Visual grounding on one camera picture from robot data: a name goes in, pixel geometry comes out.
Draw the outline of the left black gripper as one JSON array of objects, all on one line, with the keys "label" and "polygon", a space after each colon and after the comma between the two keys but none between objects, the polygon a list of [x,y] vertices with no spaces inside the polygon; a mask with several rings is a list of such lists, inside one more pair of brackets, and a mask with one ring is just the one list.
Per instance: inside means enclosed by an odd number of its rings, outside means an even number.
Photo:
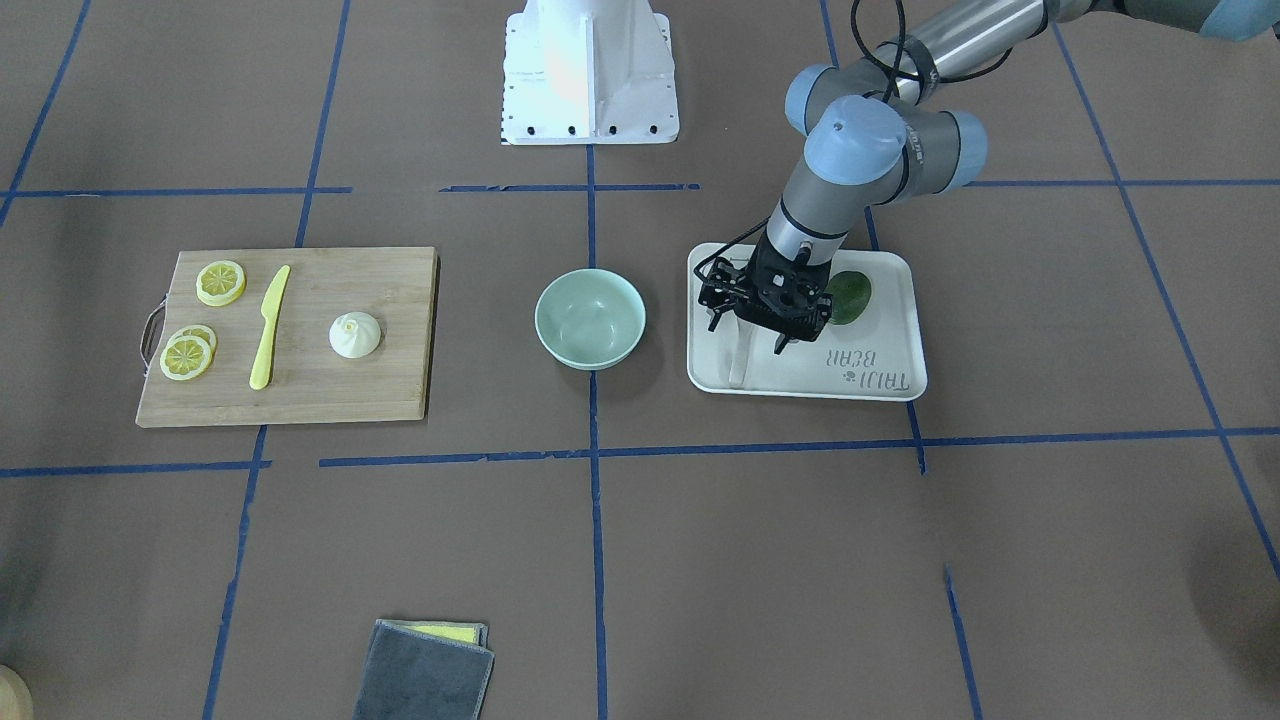
[{"label": "left black gripper", "polygon": [[[781,355],[797,340],[817,340],[832,314],[826,291],[831,263],[810,264],[803,250],[787,259],[764,236],[748,261],[748,322],[778,333],[773,355]],[[708,307],[708,331],[714,333],[732,306]]]}]

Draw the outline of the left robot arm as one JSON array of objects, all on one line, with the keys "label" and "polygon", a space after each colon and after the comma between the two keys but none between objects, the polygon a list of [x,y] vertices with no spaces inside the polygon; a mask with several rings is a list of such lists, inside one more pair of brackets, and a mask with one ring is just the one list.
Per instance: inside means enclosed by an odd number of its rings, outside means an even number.
[{"label": "left robot arm", "polygon": [[986,165],[983,124],[965,111],[923,111],[938,87],[984,76],[1021,41],[1092,12],[1244,41],[1277,26],[1275,1],[959,1],[923,24],[899,22],[852,64],[810,67],[788,87],[785,114],[805,138],[803,158],[774,210],[751,233],[737,265],[719,249],[695,265],[698,304],[714,331],[736,316],[777,334],[774,351],[814,342],[855,322],[872,297],[858,272],[835,272],[835,255],[874,205],[943,193]]}]

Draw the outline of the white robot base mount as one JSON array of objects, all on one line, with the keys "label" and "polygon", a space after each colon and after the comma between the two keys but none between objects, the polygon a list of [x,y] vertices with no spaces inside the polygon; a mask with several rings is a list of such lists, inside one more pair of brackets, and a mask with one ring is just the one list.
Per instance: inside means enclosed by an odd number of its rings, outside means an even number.
[{"label": "white robot base mount", "polygon": [[671,23],[650,3],[527,1],[504,29],[502,143],[678,138]]}]

